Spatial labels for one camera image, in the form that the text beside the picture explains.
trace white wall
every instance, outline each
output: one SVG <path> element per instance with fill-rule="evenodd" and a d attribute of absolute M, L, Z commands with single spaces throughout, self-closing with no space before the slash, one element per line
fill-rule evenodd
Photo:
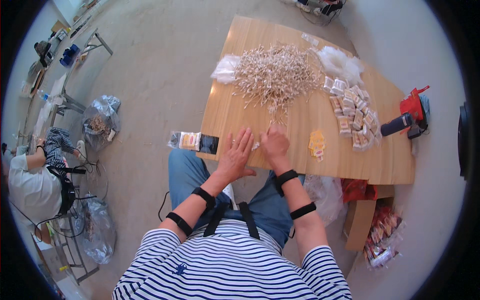
<path fill-rule="evenodd" d="M 21 123 L 21 130 L 23 130 L 28 106 L 30 105 L 30 99 L 19 97 L 19 95 L 22 81 L 26 80 L 30 66 L 39 59 L 34 44 L 42 40 L 48 40 L 52 33 L 51 28 L 57 20 L 62 19 L 62 15 L 53 2 L 47 1 L 33 21 L 18 50 L 5 93 L 1 124 L 1 140 L 8 145 L 13 146 L 16 143 L 12 134 L 17 133 L 19 122 Z"/>
<path fill-rule="evenodd" d="M 365 263 L 348 276 L 354 299 L 409 299 L 442 254 L 462 205 L 457 126 L 465 101 L 453 50 L 430 8 L 418 0 L 353 0 L 340 15 L 360 58 L 404 93 L 430 89 L 430 134 L 418 138 L 415 183 L 396 186 L 407 227 L 389 268 L 372 273 Z"/>
<path fill-rule="evenodd" d="M 73 25 L 73 17 L 77 14 L 78 9 L 82 5 L 81 0 L 53 0 L 60 13 L 67 20 L 69 26 Z"/>

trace white shirt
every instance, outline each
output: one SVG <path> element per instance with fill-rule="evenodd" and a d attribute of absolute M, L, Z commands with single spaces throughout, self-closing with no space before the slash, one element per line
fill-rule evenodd
<path fill-rule="evenodd" d="M 112 298 L 351 299 L 328 246 L 310 250 L 300 268 L 260 228 L 260 240 L 239 220 L 220 221 L 209 237 L 203 237 L 205 228 L 182 244 L 169 229 L 147 232 Z"/>
<path fill-rule="evenodd" d="M 12 158 L 8 173 L 10 201 L 35 224 L 53 218 L 61 206 L 60 180 L 43 166 L 28 171 L 25 154 Z M 13 205 L 19 219 L 31 230 L 34 225 L 25 218 Z"/>

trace striped shirt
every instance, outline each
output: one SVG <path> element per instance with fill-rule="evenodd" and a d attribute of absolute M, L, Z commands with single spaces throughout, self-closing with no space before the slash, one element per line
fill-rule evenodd
<path fill-rule="evenodd" d="M 245 222 L 224 219 L 214 235 L 206 225 L 183 243 L 169 229 L 147 232 L 112 298 L 126 299 L 351 299 L 332 250 L 310 250 L 299 268 L 278 243 Z"/>

